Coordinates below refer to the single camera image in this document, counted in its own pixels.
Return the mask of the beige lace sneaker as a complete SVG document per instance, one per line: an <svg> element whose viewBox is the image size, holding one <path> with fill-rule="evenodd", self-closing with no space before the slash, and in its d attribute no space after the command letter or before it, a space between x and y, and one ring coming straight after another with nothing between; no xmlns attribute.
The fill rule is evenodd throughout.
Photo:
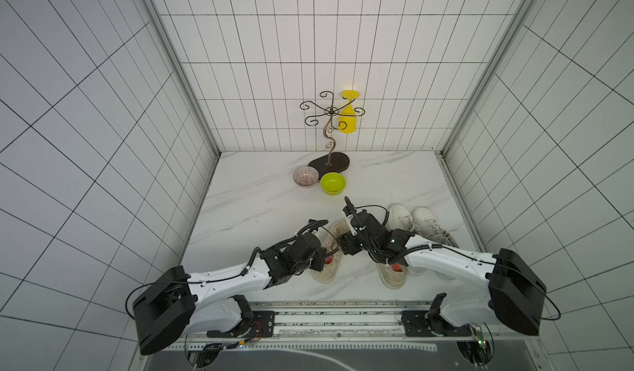
<svg viewBox="0 0 634 371"><path fill-rule="evenodd" d="M377 270L379 273L379 277L381 282L390 289L399 289L402 288L406 281L406 270L403 265L403 272L394 272L391 268L392 265L388 264L377 264Z"/></svg>
<svg viewBox="0 0 634 371"><path fill-rule="evenodd" d="M318 282L327 284L334 280L343 258L343 252L338 248L337 239L345 233L350 233L350 228L345 219L335 222L330 228L326 229L325 237L321 240L322 248L325 250L326 258L333 256L334 259L331 264L325 264L322 271L313 271L313 277Z"/></svg>

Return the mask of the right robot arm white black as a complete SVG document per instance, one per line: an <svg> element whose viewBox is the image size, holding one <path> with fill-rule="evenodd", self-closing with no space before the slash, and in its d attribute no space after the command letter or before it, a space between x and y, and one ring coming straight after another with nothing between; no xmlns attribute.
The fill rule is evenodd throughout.
<svg viewBox="0 0 634 371"><path fill-rule="evenodd" d="M343 213L349 227L338 238L343 254L365 251L388 269L400 265L432 270L458 280L454 291L436 295L414 329L443 337L475 325L500 323L516 333L538 336L546 319L546 285L517 253L506 248L487 253L454 247L452 234L426 208L410 212L394 204L385 221L379 222L347 200Z"/></svg>

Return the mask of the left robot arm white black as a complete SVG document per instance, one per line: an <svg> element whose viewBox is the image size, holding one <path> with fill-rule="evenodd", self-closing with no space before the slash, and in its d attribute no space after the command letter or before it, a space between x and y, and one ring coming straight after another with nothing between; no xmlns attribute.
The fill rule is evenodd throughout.
<svg viewBox="0 0 634 371"><path fill-rule="evenodd" d="M155 354L196 333L244 334L254 321L246 293L283 285L305 270L323 270L328 252L315 231L327 223L311 220L294 237L256 247L244 264L192 274L178 265L134 288L125 310L135 321L140 354Z"/></svg>

